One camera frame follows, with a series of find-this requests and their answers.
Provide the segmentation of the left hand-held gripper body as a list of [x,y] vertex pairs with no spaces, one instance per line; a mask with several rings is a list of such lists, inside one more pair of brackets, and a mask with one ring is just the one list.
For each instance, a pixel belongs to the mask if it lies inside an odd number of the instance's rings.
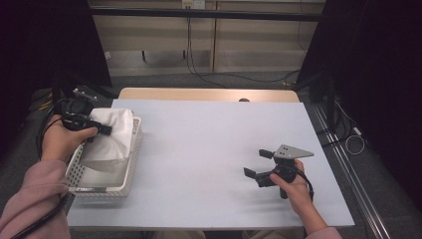
[[62,114],[62,123],[65,128],[78,131],[90,127],[101,130],[102,124],[91,118],[96,97],[90,96],[79,89],[73,90],[74,97],[68,99]]

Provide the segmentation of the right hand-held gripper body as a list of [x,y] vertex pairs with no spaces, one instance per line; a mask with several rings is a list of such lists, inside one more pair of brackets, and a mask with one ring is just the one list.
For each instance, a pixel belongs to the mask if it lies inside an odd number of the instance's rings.
[[314,154],[310,151],[300,149],[294,146],[282,144],[274,153],[272,159],[275,162],[275,168],[271,171],[257,173],[255,181],[258,183],[259,187],[269,187],[275,186],[270,179],[272,173],[276,173],[280,178],[285,180],[287,183],[291,183],[295,180],[297,175],[300,175],[308,184],[310,191],[310,197],[314,198],[314,189],[311,182],[306,177],[305,173],[298,169],[296,166],[295,160],[302,157],[310,157]]

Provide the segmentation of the white child's shirt chick print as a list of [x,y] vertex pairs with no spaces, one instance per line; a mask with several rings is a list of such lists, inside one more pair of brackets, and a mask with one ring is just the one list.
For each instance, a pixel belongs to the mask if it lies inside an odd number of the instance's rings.
[[128,109],[93,109],[91,118],[110,126],[110,134],[99,133],[84,145],[81,164],[93,170],[113,172],[128,160],[133,130],[133,112]]

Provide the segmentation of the white perforated plastic basket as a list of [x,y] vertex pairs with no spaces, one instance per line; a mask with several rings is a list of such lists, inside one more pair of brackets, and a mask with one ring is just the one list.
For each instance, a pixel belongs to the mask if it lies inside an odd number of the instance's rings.
[[130,193],[142,141],[141,118],[133,117],[132,140],[128,160],[118,164],[113,172],[93,170],[81,164],[84,144],[72,156],[66,176],[69,190],[78,197],[122,198]]

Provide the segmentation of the person's right hand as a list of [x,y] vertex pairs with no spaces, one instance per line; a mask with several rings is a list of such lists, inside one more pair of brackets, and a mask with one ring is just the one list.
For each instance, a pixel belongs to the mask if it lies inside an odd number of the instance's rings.
[[270,178],[281,189],[286,191],[293,210],[300,217],[310,215],[315,210],[308,190],[308,184],[300,175],[297,175],[291,183],[287,183],[276,173],[272,173]]

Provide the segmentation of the person's left hand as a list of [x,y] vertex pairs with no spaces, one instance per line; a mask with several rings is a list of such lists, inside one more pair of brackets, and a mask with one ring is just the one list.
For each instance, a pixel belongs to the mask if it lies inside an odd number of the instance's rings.
[[68,130],[63,126],[61,116],[53,115],[42,141],[41,160],[60,160],[68,162],[75,150],[88,138],[98,133],[96,127],[78,131]]

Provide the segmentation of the light blue table mat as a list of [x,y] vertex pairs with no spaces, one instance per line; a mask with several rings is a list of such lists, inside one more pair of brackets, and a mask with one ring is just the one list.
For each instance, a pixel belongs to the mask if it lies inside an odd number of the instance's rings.
[[128,197],[74,201],[71,227],[139,230],[247,230],[298,227],[276,186],[259,187],[244,170],[274,168],[259,155],[282,144],[304,161],[314,204],[330,226],[354,221],[301,103],[116,100],[141,118],[142,142]]

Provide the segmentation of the person's right leg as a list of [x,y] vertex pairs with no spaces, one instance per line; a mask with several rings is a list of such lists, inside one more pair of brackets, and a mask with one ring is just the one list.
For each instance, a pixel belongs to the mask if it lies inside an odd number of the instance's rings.
[[242,239],[303,239],[300,230],[251,230],[243,231]]

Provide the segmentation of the person's leg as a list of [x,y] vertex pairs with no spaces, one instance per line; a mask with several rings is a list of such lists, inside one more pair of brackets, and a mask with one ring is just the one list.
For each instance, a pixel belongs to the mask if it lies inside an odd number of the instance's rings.
[[202,231],[157,231],[153,239],[206,239]]
[[242,239],[303,239],[300,230],[251,230],[243,231]]

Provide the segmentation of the black curtain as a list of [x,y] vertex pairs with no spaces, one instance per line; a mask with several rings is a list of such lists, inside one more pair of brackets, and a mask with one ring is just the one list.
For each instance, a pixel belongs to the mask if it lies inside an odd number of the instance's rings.
[[77,84],[109,87],[88,0],[0,0],[0,157],[28,114],[32,94]]
[[335,88],[422,211],[422,0],[325,0],[298,81]]

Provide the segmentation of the person's left leg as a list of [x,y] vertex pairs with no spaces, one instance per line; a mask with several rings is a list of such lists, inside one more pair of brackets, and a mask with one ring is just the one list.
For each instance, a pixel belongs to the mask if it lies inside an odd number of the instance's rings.
[[206,239],[202,231],[157,231],[153,239]]

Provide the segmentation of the black horizontal metal bar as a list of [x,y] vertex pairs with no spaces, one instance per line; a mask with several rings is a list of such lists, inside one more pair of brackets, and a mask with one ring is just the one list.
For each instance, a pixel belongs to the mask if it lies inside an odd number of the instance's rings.
[[271,20],[271,21],[297,21],[297,22],[320,22],[327,19],[327,17],[324,16],[323,14],[221,11],[221,10],[93,7],[90,9],[90,12],[92,15],[104,15],[104,16],[178,17],[178,18]]

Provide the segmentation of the aluminium floor rail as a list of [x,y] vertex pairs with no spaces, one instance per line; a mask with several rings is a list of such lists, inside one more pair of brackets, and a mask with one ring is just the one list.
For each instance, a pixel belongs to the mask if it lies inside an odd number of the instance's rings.
[[335,155],[335,160],[339,163],[348,186],[353,193],[362,220],[368,224],[370,231],[376,239],[391,239],[383,219],[352,166],[346,148],[340,143],[340,138],[337,134],[328,127],[327,114],[323,111],[323,107],[312,106],[312,109],[316,114],[317,122],[320,126],[319,135],[324,138],[326,149],[329,149]]

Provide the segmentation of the white wall socket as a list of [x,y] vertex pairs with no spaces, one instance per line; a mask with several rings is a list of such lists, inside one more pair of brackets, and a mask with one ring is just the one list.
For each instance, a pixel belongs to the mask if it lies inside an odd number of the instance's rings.
[[205,0],[181,0],[183,9],[205,9]]

